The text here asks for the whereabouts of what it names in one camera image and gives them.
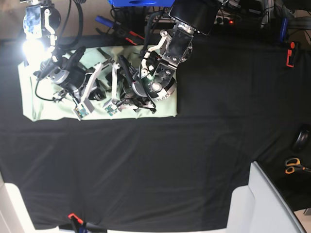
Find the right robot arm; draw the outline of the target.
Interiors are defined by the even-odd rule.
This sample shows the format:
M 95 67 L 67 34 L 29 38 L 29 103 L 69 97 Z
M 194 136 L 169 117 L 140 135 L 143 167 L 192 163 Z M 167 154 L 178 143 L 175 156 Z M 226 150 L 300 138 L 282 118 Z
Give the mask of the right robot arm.
M 99 81 L 100 73 L 113 64 L 108 58 L 103 63 L 97 63 L 90 69 L 82 68 L 80 60 L 86 48 L 79 47 L 69 58 L 65 54 L 76 46 L 82 37 L 84 15 L 83 0 L 71 0 L 78 11 L 78 33 L 71 43 L 61 42 L 66 23 L 61 23 L 61 16 L 50 0 L 30 0 L 25 8 L 23 30 L 26 41 L 23 45 L 26 61 L 31 72 L 36 76 L 35 90 L 44 79 L 61 88 L 50 99 L 40 96 L 37 98 L 53 103 L 61 102 L 70 96 L 74 103 L 73 114 L 78 120 L 84 120 L 95 111 L 92 101 L 103 100 L 106 95 Z

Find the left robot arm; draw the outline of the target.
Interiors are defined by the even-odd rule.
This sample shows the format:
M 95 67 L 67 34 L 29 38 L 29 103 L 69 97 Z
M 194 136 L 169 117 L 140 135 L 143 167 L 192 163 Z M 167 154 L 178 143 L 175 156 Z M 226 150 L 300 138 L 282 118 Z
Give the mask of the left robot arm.
M 194 35 L 210 33 L 222 5 L 222 0 L 176 0 L 169 11 L 175 26 L 161 30 L 157 45 L 148 47 L 144 41 L 138 67 L 133 67 L 123 55 L 113 64 L 106 112 L 112 117 L 123 109 L 155 113 L 156 102 L 166 100 L 176 90 L 174 74 L 191 55 Z

